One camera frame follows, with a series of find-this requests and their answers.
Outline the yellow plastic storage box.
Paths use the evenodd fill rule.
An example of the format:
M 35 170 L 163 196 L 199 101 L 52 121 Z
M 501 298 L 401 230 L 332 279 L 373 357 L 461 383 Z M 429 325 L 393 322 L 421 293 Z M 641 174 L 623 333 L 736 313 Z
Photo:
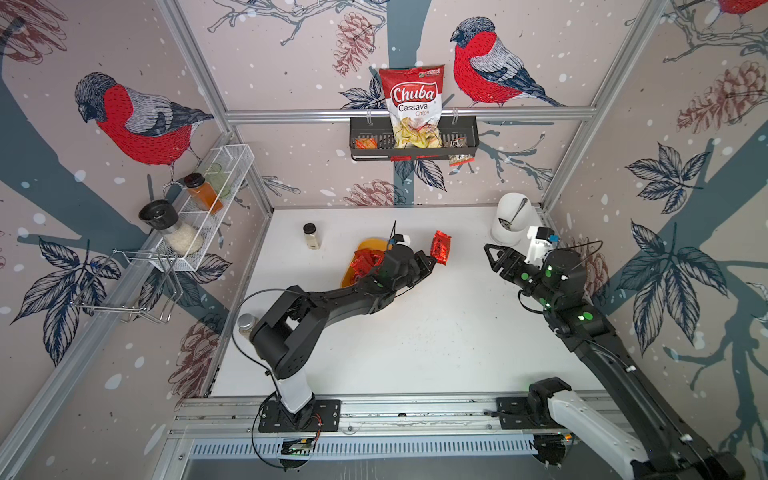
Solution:
M 388 250 L 388 241 L 380 238 L 369 238 L 361 242 L 354 252 L 353 258 L 342 279 L 341 287 L 354 285 L 360 278 L 379 265 Z

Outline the red tea bag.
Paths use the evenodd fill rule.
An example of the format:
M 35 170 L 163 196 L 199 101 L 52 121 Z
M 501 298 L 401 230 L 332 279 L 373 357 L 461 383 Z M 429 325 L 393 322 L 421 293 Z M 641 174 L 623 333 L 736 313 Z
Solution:
M 436 231 L 430 248 L 430 256 L 433 257 L 438 264 L 446 265 L 449 259 L 451 250 L 452 237 L 445 234 L 442 231 Z

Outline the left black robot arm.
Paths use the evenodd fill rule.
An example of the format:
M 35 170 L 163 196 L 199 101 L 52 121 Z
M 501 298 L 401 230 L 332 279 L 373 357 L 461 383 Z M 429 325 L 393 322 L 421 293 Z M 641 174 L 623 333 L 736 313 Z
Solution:
M 294 285 L 284 290 L 248 336 L 277 381 L 283 410 L 294 416 L 309 411 L 314 393 L 303 368 L 327 327 L 385 309 L 401 290 L 430 276 L 436 264 L 424 251 L 396 244 L 350 286 L 318 292 Z

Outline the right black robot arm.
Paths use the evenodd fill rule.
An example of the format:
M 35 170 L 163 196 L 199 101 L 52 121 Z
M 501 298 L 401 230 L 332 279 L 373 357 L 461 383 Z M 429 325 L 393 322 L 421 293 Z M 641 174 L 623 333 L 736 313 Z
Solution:
M 570 430 L 624 479 L 743 479 L 729 452 L 717 452 L 678 415 L 647 379 L 610 321 L 585 298 L 586 269 L 573 249 L 555 248 L 540 260 L 487 244 L 491 269 L 539 305 L 550 330 L 595 376 L 632 430 L 626 432 L 559 378 L 529 388 L 534 418 Z

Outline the red tea bags pile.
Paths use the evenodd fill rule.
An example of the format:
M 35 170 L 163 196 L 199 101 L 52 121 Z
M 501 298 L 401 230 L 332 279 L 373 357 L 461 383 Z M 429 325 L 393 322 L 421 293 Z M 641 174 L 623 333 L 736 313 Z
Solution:
M 354 253 L 350 263 L 350 283 L 355 284 L 360 278 L 368 275 L 370 271 L 383 260 L 385 252 L 377 249 L 360 249 Z

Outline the metal spoon in cup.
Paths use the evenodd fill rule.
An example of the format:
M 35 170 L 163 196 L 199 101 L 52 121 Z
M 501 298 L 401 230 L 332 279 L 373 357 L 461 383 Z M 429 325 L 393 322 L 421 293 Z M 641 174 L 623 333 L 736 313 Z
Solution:
M 520 213 L 526 207 L 527 204 L 528 204 L 528 198 L 523 198 L 510 219 L 504 219 L 499 217 L 498 222 L 500 226 L 507 231 L 513 231 L 514 223 L 517 220 L 517 217 L 520 215 Z

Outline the white utensil cup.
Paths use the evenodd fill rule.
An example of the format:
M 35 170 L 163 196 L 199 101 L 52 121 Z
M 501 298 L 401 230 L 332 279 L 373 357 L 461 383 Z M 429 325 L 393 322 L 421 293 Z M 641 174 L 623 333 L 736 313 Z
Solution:
M 531 223 L 529 212 L 532 212 L 532 206 L 526 195 L 512 192 L 504 194 L 499 199 L 491 225 L 492 239 L 500 245 L 516 246 Z

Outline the small spice jar on table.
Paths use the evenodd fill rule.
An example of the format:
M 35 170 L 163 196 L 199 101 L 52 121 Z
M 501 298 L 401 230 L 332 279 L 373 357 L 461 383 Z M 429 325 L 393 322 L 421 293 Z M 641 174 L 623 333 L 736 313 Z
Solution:
M 318 230 L 314 223 L 306 223 L 302 227 L 306 245 L 311 250 L 319 250 L 321 247 Z

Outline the Chuba cassava chips bag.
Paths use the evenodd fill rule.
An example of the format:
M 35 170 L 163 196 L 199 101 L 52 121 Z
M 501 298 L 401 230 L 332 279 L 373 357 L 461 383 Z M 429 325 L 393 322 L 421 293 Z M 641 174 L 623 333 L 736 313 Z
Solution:
M 438 124 L 444 66 L 381 69 L 379 77 L 392 124 L 394 148 L 441 148 Z

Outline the orange spice jar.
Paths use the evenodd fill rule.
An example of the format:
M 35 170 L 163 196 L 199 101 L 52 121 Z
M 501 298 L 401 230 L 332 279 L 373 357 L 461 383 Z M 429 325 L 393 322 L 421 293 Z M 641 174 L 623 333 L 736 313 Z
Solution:
M 201 211 L 216 214 L 224 205 L 219 199 L 216 190 L 199 172 L 193 172 L 182 179 L 190 197 Z

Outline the black lid rice jar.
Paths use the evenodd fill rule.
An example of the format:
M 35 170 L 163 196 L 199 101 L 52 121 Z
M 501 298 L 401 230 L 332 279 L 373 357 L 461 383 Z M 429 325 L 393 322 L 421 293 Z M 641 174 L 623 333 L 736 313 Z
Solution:
M 167 200 L 151 201 L 140 210 L 138 217 L 157 231 L 179 257 L 194 254 L 204 245 L 203 235 L 192 225 L 182 221 Z

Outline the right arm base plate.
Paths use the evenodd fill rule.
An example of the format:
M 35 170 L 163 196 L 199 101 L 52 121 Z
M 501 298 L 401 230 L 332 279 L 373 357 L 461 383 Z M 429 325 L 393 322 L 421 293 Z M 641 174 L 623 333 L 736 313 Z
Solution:
M 525 396 L 506 396 L 495 399 L 495 410 L 491 412 L 499 420 L 502 430 L 565 430 L 549 414 L 538 407 L 532 407 Z

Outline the glass jar by wall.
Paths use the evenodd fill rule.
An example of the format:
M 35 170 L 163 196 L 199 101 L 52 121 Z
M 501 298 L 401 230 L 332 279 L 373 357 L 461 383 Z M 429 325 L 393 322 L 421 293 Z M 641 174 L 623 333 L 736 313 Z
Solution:
M 258 318 L 256 316 L 250 313 L 243 313 L 237 318 L 236 327 L 243 337 L 249 338 L 257 323 Z

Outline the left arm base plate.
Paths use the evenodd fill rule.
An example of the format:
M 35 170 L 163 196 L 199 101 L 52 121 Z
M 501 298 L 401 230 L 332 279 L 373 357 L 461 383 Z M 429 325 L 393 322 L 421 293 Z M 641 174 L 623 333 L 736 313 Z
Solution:
M 275 399 L 267 400 L 259 415 L 259 433 L 337 432 L 341 401 L 338 399 L 311 400 L 297 413 L 290 413 Z

